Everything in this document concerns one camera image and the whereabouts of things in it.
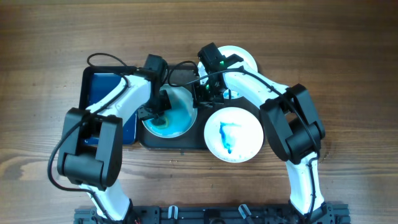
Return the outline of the green yellow sponge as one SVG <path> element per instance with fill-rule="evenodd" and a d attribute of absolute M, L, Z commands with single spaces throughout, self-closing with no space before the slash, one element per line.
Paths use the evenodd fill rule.
<path fill-rule="evenodd" d="M 169 126 L 169 119 L 166 115 L 162 115 L 151 119 L 150 123 L 157 129 L 165 129 Z"/>

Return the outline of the white plate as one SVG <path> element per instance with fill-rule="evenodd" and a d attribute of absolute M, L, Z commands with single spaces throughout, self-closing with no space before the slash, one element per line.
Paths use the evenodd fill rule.
<path fill-rule="evenodd" d="M 225 45 L 222 47 L 218 47 L 218 50 L 220 51 L 220 53 L 222 55 L 224 55 L 225 57 L 229 57 L 232 54 L 236 54 L 238 56 L 240 56 L 241 58 L 243 58 L 243 60 L 256 72 L 258 71 L 257 68 L 257 63 L 254 59 L 254 57 L 246 50 L 244 50 L 241 47 L 238 46 L 234 46 L 234 45 Z M 197 65 L 198 68 L 198 74 L 199 77 L 204 77 L 205 75 L 207 75 L 208 73 L 205 71 L 205 67 L 203 65 L 202 62 L 199 62 Z M 239 94 L 236 91 L 231 91 L 231 93 L 229 94 L 229 90 L 225 90 L 223 92 L 223 98 L 224 99 L 228 99 L 229 96 L 231 96 L 232 100 L 238 99 L 243 97 L 241 94 Z"/>
<path fill-rule="evenodd" d="M 184 87 L 164 85 L 161 90 L 167 90 L 171 109 L 164 112 L 169 119 L 169 126 L 157 129 L 151 125 L 151 119 L 143 121 L 143 125 L 151 134 L 160 138 L 176 138 L 186 133 L 197 118 L 197 109 L 193 107 L 192 94 Z"/>
<path fill-rule="evenodd" d="M 260 151 L 264 131 L 259 120 L 249 111 L 227 107 L 208 118 L 204 139 L 210 152 L 220 160 L 241 163 Z"/>

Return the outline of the white plate bottom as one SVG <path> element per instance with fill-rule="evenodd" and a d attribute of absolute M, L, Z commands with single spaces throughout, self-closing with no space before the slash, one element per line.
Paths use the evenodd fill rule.
<path fill-rule="evenodd" d="M 208 118 L 204 139 L 210 152 L 220 160 L 241 163 L 260 151 L 264 131 L 259 120 L 249 111 L 227 107 Z"/>

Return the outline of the white plate top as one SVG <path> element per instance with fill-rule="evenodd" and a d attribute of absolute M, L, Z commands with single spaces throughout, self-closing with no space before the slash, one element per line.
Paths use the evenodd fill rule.
<path fill-rule="evenodd" d="M 222 55 L 224 55 L 225 57 L 229 57 L 232 54 L 236 54 L 238 56 L 240 56 L 241 58 L 243 58 L 243 60 L 256 72 L 258 71 L 257 68 L 257 63 L 254 59 L 254 57 L 246 50 L 244 50 L 241 47 L 238 46 L 234 46 L 234 45 L 225 45 L 222 47 L 218 47 L 218 50 L 220 51 L 220 53 Z M 208 73 L 205 71 L 205 67 L 203 65 L 202 62 L 199 62 L 197 65 L 198 68 L 198 74 L 199 77 L 204 77 L 205 75 L 207 75 Z M 231 96 L 232 100 L 238 99 L 243 97 L 241 94 L 239 94 L 236 91 L 231 91 L 231 93 L 229 94 L 229 90 L 225 90 L 223 92 L 223 98 L 224 99 L 228 99 L 229 96 Z"/>

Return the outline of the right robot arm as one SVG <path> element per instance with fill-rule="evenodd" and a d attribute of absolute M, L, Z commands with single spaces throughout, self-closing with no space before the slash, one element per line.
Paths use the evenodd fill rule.
<path fill-rule="evenodd" d="M 301 84 L 289 87 L 266 78 L 254 57 L 241 47 L 210 43 L 201 48 L 198 58 L 194 106 L 222 103 L 225 90 L 239 93 L 256 106 L 271 149 L 286 163 L 290 202 L 310 218 L 324 202 L 317 161 L 325 128 L 308 90 Z"/>

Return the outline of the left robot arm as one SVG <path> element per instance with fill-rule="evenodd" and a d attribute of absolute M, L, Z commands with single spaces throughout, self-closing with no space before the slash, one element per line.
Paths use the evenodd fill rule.
<path fill-rule="evenodd" d="M 87 193 L 96 206 L 97 222 L 139 223 L 118 180 L 123 126 L 134 115 L 141 120 L 157 119 L 171 108 L 167 92 L 161 90 L 168 65 L 162 57 L 150 54 L 140 68 L 125 65 L 115 71 L 110 67 L 98 70 L 121 80 L 99 102 L 67 112 L 47 175 L 61 190 Z"/>

